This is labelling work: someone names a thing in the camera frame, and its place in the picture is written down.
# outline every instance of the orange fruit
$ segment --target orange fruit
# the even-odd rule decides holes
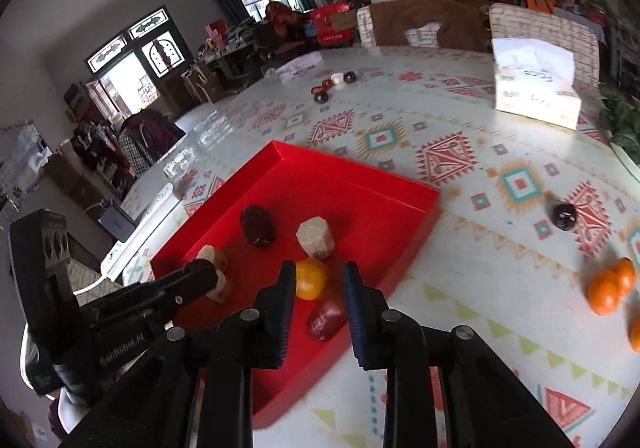
[[[640,316],[631,324],[629,329],[629,343],[631,348],[636,352],[640,352]]]
[[[634,263],[628,258],[621,258],[611,269],[614,278],[620,285],[620,296],[629,294],[636,286]]]
[[[315,300],[327,286],[329,269],[317,258],[296,262],[296,296],[302,300]]]
[[[610,271],[600,271],[587,290],[587,301],[599,316],[610,314],[618,307],[620,285]]]

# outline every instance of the silver screw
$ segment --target silver screw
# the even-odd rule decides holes
[[[260,317],[260,311],[254,307],[249,307],[240,313],[240,319],[245,322],[252,322]]]
[[[474,330],[466,325],[460,325],[460,327],[456,329],[456,336],[461,340],[470,340],[474,337]]]
[[[402,315],[395,309],[385,309],[382,311],[382,319],[385,322],[397,322],[401,319]]]
[[[182,327],[171,327],[166,332],[166,339],[170,342],[178,342],[184,338],[184,329]]]

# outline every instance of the cluttered table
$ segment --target cluttered table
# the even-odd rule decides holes
[[[577,131],[495,111],[493,63],[462,50],[329,50],[290,81],[268,76],[217,103],[231,133],[196,154],[178,182],[180,205],[130,261],[124,283],[152,278],[162,244],[272,139],[415,179],[441,190],[442,215],[389,305],[422,325],[473,327],[574,446],[598,446],[640,381],[627,337],[640,306],[634,290],[597,316],[584,287],[620,256],[640,267],[640,190],[595,127],[596,100],[583,97]],[[357,81],[316,104],[310,89],[347,70]],[[162,188],[164,166],[140,179],[125,210],[140,212]],[[577,208],[573,231],[552,224],[552,199]],[[349,350],[280,420],[254,431],[254,442],[380,447],[385,401],[384,373],[365,373]]]

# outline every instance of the plaid garment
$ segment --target plaid garment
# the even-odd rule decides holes
[[[129,129],[124,128],[118,137],[118,144],[126,155],[129,164],[131,164],[136,176],[142,177],[142,174],[149,170],[154,160],[149,155],[145,147],[138,145],[129,133]]]

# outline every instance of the red tray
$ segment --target red tray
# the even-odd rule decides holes
[[[220,305],[202,297],[174,320],[188,331],[214,327],[250,306],[258,289],[272,285],[284,259],[306,258],[296,230],[319,215],[335,239],[335,253],[326,262],[332,275],[338,277],[340,266],[354,260],[364,283],[388,296],[431,232],[439,198],[438,190],[409,179],[272,141],[176,231],[151,266],[161,277],[180,269],[205,244],[223,248],[232,282],[228,301]],[[266,249],[250,245],[240,228],[240,213],[252,204],[266,208],[276,226],[277,239]],[[276,421],[351,343],[346,326],[329,341],[311,338],[306,319],[314,305],[296,298],[282,368],[254,371],[254,428]]]

